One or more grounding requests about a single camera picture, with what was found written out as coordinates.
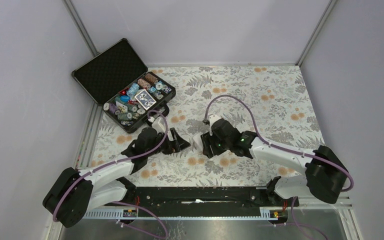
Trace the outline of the white remote control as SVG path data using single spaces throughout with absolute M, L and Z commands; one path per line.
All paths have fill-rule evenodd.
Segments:
M 199 152 L 203 153 L 207 148 L 208 144 L 207 141 L 208 133 L 197 133 L 193 136 L 193 146 L 196 148 Z

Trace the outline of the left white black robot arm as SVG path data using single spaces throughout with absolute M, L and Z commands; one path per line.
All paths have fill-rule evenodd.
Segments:
M 139 171 L 155 154 L 179 153 L 190 145 L 174 128 L 161 132 L 146 127 L 115 160 L 83 170 L 64 169 L 42 206 L 66 228 L 78 223 L 88 211 L 105 204 L 119 201 L 128 206 L 134 202 L 135 192 L 121 178 Z

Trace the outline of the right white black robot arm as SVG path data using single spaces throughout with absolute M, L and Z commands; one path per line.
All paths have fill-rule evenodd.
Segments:
M 267 184 L 266 198 L 273 206 L 292 197 L 307 195 L 335 204 L 349 177 L 348 170 L 327 146 L 320 145 L 311 150 L 264 141 L 256 132 L 240 132 L 216 115 L 210 116 L 209 126 L 208 132 L 193 137 L 194 145 L 207 158 L 229 151 L 238 157 L 266 160 L 299 173 L 293 177 L 275 177 Z

